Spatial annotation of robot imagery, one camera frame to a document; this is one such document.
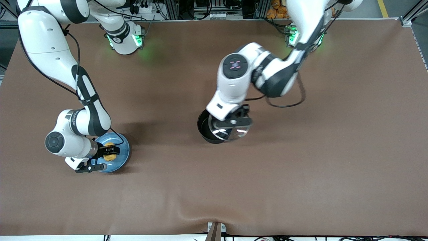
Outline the pile of orange packets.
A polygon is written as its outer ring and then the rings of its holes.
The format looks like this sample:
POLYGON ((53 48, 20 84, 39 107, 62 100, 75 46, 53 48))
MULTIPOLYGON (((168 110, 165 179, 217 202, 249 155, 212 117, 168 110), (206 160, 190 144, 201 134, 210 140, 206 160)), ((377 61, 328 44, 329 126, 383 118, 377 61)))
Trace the pile of orange packets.
POLYGON ((286 7, 286 0, 270 0, 270 6, 266 13, 267 19, 288 19, 290 18, 286 7))

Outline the glass lid with blue knob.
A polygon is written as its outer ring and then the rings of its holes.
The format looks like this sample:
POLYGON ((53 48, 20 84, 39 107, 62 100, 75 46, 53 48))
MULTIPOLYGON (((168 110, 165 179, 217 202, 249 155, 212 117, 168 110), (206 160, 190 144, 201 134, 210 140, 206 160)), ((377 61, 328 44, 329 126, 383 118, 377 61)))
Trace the glass lid with blue knob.
MULTIPOLYGON (((231 130, 231 136, 229 138, 228 141, 234 141, 234 140, 238 140, 244 136, 246 136, 246 134, 249 132, 250 128, 244 129, 244 128, 238 128, 238 122, 231 122, 231 117, 227 117, 226 120, 224 122, 230 122, 233 125, 237 125, 236 129, 232 129, 231 130)), ((220 137, 219 133, 220 130, 214 130, 213 133, 217 136, 220 137)))

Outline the aluminium frame post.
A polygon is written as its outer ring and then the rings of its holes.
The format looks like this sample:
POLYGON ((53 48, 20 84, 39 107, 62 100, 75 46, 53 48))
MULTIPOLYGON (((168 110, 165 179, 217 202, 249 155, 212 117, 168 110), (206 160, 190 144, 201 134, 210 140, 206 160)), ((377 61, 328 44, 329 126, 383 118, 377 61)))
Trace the aluminium frame post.
POLYGON ((179 1, 180 0, 163 0, 167 10, 169 20, 178 20, 179 1))

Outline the blue round plate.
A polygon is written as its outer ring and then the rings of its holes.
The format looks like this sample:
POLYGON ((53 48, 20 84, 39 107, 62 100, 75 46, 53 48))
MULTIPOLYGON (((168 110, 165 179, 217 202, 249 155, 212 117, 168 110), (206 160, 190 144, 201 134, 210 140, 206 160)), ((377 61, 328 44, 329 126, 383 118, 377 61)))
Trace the blue round plate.
POLYGON ((107 142, 112 142, 114 145, 120 147, 120 154, 117 155, 115 160, 107 162, 103 158, 98 159, 98 164, 105 164, 105 169, 100 171, 101 173, 118 171, 127 163, 130 157, 130 144, 122 134, 115 132, 105 133, 103 136, 97 137, 95 141, 103 145, 107 142))

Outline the aluminium frame rail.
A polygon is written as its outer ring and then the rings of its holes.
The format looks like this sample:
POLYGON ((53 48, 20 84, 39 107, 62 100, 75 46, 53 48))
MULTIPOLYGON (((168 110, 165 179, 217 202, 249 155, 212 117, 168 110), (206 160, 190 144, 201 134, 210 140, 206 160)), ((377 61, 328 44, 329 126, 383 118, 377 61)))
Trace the aluminium frame rail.
POLYGON ((428 0, 418 0, 416 5, 411 7, 403 16, 400 16, 401 26, 410 27, 414 20, 426 11, 428 11, 428 0))

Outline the brown table mat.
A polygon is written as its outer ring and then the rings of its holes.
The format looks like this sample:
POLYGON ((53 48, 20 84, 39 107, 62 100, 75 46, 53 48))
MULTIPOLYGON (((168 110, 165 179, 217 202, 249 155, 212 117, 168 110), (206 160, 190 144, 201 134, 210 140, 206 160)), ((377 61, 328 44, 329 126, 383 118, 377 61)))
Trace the brown table mat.
POLYGON ((155 22, 118 55, 95 23, 70 27, 132 146, 117 173, 76 174, 44 140, 71 93, 17 44, 0 85, 0 235, 428 236, 428 72, 398 20, 336 20, 300 74, 293 108, 250 102, 253 125, 207 143, 197 119, 224 56, 257 42, 289 49, 265 21, 155 22))

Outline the yellow potato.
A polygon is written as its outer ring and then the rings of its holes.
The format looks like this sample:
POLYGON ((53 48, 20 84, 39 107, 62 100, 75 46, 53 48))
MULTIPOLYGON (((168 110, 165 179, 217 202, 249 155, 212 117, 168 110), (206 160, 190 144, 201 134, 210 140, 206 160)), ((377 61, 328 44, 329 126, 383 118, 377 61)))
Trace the yellow potato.
MULTIPOLYGON (((107 142, 105 145, 114 145, 114 143, 112 143, 112 142, 107 142)), ((104 159, 105 161, 107 161, 107 162, 110 162, 110 161, 115 160, 115 159, 116 159, 116 157, 117 157, 117 155, 107 155, 107 156, 104 156, 104 157, 103 157, 103 159, 104 159)))

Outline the metal table edge bracket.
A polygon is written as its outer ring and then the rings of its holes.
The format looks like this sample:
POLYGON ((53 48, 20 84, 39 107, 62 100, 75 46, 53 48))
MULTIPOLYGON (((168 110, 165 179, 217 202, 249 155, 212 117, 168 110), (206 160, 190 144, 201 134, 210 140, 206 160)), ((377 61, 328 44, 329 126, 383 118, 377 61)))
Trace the metal table edge bracket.
POLYGON ((226 225, 221 222, 209 222, 207 224, 207 236, 205 241, 223 241, 226 233, 226 225))

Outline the white power strip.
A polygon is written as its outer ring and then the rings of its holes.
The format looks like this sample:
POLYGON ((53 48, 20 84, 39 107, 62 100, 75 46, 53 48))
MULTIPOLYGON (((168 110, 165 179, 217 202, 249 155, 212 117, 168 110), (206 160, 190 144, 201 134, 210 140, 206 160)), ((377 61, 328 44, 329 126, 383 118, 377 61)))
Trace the white power strip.
POLYGON ((127 0, 130 4, 130 12, 136 14, 153 14, 156 12, 153 0, 127 0))

